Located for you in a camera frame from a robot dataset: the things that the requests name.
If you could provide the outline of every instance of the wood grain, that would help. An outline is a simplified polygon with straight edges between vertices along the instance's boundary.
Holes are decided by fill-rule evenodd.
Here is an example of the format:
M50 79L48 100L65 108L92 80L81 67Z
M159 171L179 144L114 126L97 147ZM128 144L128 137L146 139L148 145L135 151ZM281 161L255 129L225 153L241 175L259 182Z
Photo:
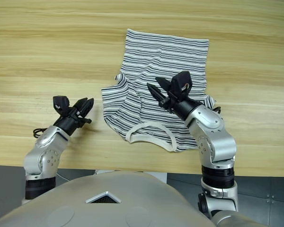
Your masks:
M238 144L237 175L284 176L284 1L0 0L0 165L22 166L52 96L94 97L60 167L200 173L197 150L128 144L103 120L126 29L208 38L206 92Z

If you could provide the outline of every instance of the gray floor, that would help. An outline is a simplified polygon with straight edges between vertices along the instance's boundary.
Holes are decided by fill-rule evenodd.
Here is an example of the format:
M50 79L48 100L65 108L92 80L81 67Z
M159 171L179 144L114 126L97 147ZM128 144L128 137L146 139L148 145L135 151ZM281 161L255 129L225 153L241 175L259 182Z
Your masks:
M93 170L59 169L67 179L92 175ZM197 208L202 192L200 175L168 174L168 184ZM240 212L271 227L284 227L284 177L236 177ZM57 177L57 185L66 180ZM25 172L21 167L0 166L0 217L20 206L24 197Z

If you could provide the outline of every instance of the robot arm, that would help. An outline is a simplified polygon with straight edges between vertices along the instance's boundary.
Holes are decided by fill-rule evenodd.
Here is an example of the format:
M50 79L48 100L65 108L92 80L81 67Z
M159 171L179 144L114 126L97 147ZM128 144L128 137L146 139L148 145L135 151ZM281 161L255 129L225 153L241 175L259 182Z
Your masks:
M208 218L221 210L238 211L237 184L233 171L236 143L226 131L223 118L202 103L188 98L192 87L188 71L180 72L170 82L164 78L156 80L168 97L156 86L147 84L152 96L160 107L185 121L185 126L198 144L203 174L199 210Z
M70 136L85 123L91 123L90 119L84 117L93 107L93 98L80 99L73 107L69 107L69 104L66 96L53 97L53 106L60 117L52 126L44 129L41 136L37 135L34 148L25 156L26 200L34 199L55 187L60 156L66 149Z

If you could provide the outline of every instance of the vent grille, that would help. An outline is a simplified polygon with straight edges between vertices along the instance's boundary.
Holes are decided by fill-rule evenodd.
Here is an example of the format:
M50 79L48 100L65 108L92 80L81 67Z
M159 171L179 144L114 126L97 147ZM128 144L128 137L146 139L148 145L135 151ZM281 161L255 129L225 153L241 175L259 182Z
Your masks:
M112 198L110 198L108 195L103 196L100 199L97 199L91 203L117 203L116 201L114 201Z
M86 200L85 202L86 203L121 203L121 200L110 192L103 192L99 195L90 198L89 200Z

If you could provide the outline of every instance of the cloth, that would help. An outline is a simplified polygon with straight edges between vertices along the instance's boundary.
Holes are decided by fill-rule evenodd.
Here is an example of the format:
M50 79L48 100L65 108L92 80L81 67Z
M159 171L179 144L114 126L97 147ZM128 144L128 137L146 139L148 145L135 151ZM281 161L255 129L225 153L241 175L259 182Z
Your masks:
M189 97L212 109L215 100L204 93L208 44L207 39L128 29L117 84L102 89L105 122L130 143L151 142L168 151L197 148L184 122L160 108L146 84L160 88L155 77L171 80L179 72L189 71L193 82Z

